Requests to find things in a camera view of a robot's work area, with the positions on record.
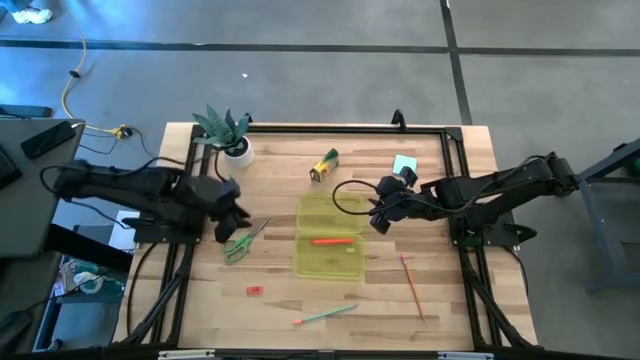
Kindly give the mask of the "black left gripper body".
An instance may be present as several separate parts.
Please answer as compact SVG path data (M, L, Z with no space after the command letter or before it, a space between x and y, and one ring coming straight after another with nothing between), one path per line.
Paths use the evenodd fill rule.
M223 182L215 201L212 220L216 223L215 239L225 244L239 227L239 215L235 200L240 196L240 188L234 179Z

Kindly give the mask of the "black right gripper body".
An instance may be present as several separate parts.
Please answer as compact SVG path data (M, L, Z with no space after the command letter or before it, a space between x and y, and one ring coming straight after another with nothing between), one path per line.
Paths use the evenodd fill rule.
M382 212L370 214L370 225L378 233L386 234L392 222L425 216L423 197L412 190L417 180L417 174L404 166L398 176L384 176L375 186L376 194L384 202Z

